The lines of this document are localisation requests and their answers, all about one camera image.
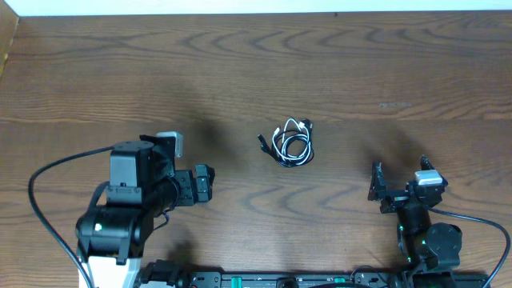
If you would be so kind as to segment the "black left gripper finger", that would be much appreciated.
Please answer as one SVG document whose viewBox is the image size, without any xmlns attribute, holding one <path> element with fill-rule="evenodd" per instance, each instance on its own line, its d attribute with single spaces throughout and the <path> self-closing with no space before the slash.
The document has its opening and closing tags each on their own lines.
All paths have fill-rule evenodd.
<svg viewBox="0 0 512 288">
<path fill-rule="evenodd" d="M 198 202 L 208 202 L 212 199 L 213 183 L 209 178 L 197 178 Z"/>
<path fill-rule="evenodd" d="M 205 165 L 205 164 L 197 164 L 195 166 L 196 176 L 198 178 L 208 178 L 208 179 L 214 179 L 215 177 L 215 171 L 214 168 Z"/>
</svg>

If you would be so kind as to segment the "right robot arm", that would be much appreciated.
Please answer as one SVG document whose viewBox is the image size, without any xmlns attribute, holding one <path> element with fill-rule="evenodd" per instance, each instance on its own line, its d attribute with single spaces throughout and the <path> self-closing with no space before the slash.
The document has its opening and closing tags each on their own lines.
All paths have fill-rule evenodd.
<svg viewBox="0 0 512 288">
<path fill-rule="evenodd" d="M 368 199 L 380 202 L 381 213 L 398 217 L 398 245 L 410 268 L 396 277 L 394 285 L 456 287 L 453 268 L 460 265 L 462 231 L 448 223 L 433 223 L 429 214 L 442 201 L 448 181 L 426 156 L 421 156 L 420 166 L 403 189 L 391 190 L 382 164 L 374 162 Z"/>
</svg>

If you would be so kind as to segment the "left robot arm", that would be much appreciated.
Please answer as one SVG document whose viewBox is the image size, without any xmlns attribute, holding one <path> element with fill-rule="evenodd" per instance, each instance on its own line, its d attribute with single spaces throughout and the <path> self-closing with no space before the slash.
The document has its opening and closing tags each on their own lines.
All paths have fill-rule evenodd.
<svg viewBox="0 0 512 288">
<path fill-rule="evenodd" d="M 110 179 L 97 187 L 76 223 L 81 287 L 190 286 L 190 272 L 172 262 L 141 265 L 156 218 L 212 198 L 214 168 L 177 170 L 182 143 L 179 133 L 161 132 L 114 145 Z"/>
</svg>

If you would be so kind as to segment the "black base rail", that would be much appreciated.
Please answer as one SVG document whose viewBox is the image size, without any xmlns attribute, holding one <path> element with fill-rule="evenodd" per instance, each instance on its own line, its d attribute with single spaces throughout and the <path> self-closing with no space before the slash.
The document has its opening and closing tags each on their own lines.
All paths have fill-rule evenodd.
<svg viewBox="0 0 512 288">
<path fill-rule="evenodd" d="M 482 287 L 487 276 L 478 273 L 418 271 L 389 272 L 360 266 L 345 272 L 225 272 L 205 266 L 179 266 L 157 260 L 141 269 L 135 287 L 162 288 L 311 288 L 311 287 Z"/>
</svg>

